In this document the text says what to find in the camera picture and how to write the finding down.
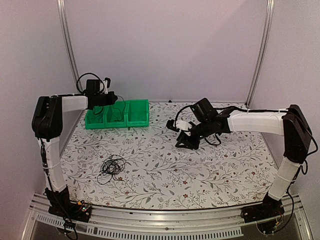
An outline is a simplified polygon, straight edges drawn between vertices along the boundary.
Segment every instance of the cable bundle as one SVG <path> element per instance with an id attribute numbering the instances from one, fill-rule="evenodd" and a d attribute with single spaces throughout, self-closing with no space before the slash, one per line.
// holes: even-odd
<path id="1" fill-rule="evenodd" d="M 102 165 L 100 167 L 100 174 L 96 177 L 96 181 L 100 185 L 106 185 L 112 179 L 117 181 L 117 179 L 115 178 L 115 175 L 118 175 L 119 173 L 121 173 L 125 169 L 126 162 L 127 162 L 127 160 L 125 160 L 120 155 L 114 154 L 114 155 L 109 156 L 107 159 L 105 159 L 102 162 Z M 99 178 L 101 178 L 101 177 L 105 177 L 108 180 L 104 183 L 101 183 L 99 181 Z"/>

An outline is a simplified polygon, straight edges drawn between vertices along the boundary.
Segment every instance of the vertical metal pole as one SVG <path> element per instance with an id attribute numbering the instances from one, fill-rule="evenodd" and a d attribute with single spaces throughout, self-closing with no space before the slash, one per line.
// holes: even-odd
<path id="1" fill-rule="evenodd" d="M 70 33 L 68 28 L 68 22 L 67 22 L 67 14 L 66 14 L 66 8 L 65 8 L 65 1 L 64 0 L 57 0 L 58 5 L 58 12 L 60 17 L 60 23 L 61 23 L 61 29 L 62 29 L 62 35 L 64 38 L 65 48 L 68 54 L 69 63 L 73 75 L 73 80 L 76 83 L 79 78 L 79 73 L 77 69 L 77 64 L 74 56 L 74 51 L 71 44 L 70 39 Z M 79 88 L 82 91 L 82 85 L 81 82 L 79 83 Z"/>
<path id="2" fill-rule="evenodd" d="M 261 72 L 262 63 L 263 63 L 263 60 L 265 57 L 265 52 L 266 52 L 266 48 L 267 48 L 273 13 L 274 13 L 274 0 L 268 0 L 259 55 L 258 55 L 258 59 L 255 64 L 255 69 L 254 69 L 254 73 L 253 73 L 253 78 L 252 78 L 250 90 L 249 90 L 249 93 L 248 93 L 248 96 L 247 96 L 246 102 L 245 102 L 245 104 L 248 107 L 250 107 L 250 105 L 252 103 L 252 100 L 253 100 L 253 97 L 255 94 L 255 90 L 257 87 L 259 75 Z"/>

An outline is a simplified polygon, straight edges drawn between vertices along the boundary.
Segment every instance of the metal frame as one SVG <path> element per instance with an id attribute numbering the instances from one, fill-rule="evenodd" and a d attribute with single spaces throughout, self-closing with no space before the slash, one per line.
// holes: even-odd
<path id="1" fill-rule="evenodd" d="M 57 5 L 58 5 L 61 30 L 62 30 L 62 35 L 63 35 L 63 39 L 64 39 L 64 43 L 65 43 L 66 52 L 68 54 L 69 63 L 70 63 L 74 82 L 77 83 L 77 80 L 79 78 L 79 73 L 78 73 L 78 69 L 77 69 L 76 59 L 74 56 L 74 51 L 73 51 L 72 44 L 71 44 L 65 1 L 64 0 L 57 0 Z M 81 91 L 83 90 L 81 82 L 79 83 L 79 88 Z"/>
<path id="2" fill-rule="evenodd" d="M 313 238 L 300 198 L 298 195 L 294 195 L 293 199 L 294 215 L 299 223 L 301 239 L 312 240 Z M 246 204 L 246 206 L 255 204 L 258 204 L 258 202 Z M 284 215 L 290 215 L 292 207 L 291 199 L 288 196 L 283 197 L 282 204 L 285 210 Z M 24 231 L 29 234 L 24 234 L 22 240 L 29 239 L 28 236 L 30 237 L 32 233 L 35 221 L 62 228 L 62 218 L 49 214 L 49 206 L 50 203 L 46 196 L 34 194 L 29 207 L 31 213 L 29 214 L 28 224 Z M 242 236 L 241 227 L 256 224 L 256 222 L 245 223 L 243 218 L 240 217 L 243 205 L 193 210 L 139 210 L 97 205 L 92 207 L 89 223 L 75 221 L 77 223 L 77 232 L 114 240 L 151 240 L 152 236 L 158 236 L 159 240 L 187 240 L 191 239 L 190 236 L 197 236 L 198 240 L 202 240 L 209 239 L 208 237 L 211 234 L 216 234 L 217 236 L 220 233 L 224 233 L 225 236 L 212 239 L 228 239 L 232 236 L 226 235 L 226 233 L 229 234 L 236 231 L 237 234 L 233 237 L 240 237 Z"/>
<path id="3" fill-rule="evenodd" d="M 245 104 L 248 107 L 250 107 L 250 105 L 252 103 L 252 100 L 253 100 L 253 97 L 255 94 L 255 90 L 257 87 L 259 75 L 261 72 L 262 64 L 264 61 L 267 43 L 268 43 L 268 39 L 269 39 L 271 23 L 272 23 L 273 13 L 274 13 L 274 0 L 268 0 L 259 55 L 258 55 L 258 59 L 255 64 L 255 69 L 254 69 L 254 73 L 253 73 L 253 78 L 252 78 L 250 90 L 249 90 L 248 96 L 245 101 Z"/>

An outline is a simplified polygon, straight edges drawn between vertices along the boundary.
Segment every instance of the table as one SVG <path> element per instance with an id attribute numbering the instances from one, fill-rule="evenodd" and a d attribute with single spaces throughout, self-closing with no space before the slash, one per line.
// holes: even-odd
<path id="1" fill-rule="evenodd" d="M 260 133 L 222 134 L 222 144 L 201 141 L 198 150 L 176 148 L 166 128 L 189 103 L 151 102 L 149 127 L 85 129 L 80 118 L 61 157 L 72 200 L 135 209 L 205 209 L 261 201 L 277 172 Z M 213 103 L 225 107 L 229 103 Z M 197 123 L 190 110 L 180 117 Z M 118 180 L 97 182 L 110 155 L 127 160 Z"/>

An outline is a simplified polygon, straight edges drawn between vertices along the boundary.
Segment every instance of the table surface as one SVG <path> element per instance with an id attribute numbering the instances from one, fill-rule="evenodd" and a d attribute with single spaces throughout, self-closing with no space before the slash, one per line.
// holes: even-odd
<path id="1" fill-rule="evenodd" d="M 261 134 L 232 132 L 220 136 L 219 146 L 202 140 L 198 150 L 176 148 L 178 134 L 166 123 L 187 104 L 150 102 L 149 127 L 86 130 L 84 113 L 61 157 L 71 199 L 166 210 L 261 201 L 277 172 Z M 197 123 L 189 109 L 179 118 Z M 111 155 L 126 159 L 125 169 L 116 176 L 118 180 L 100 185 L 100 166 Z"/>

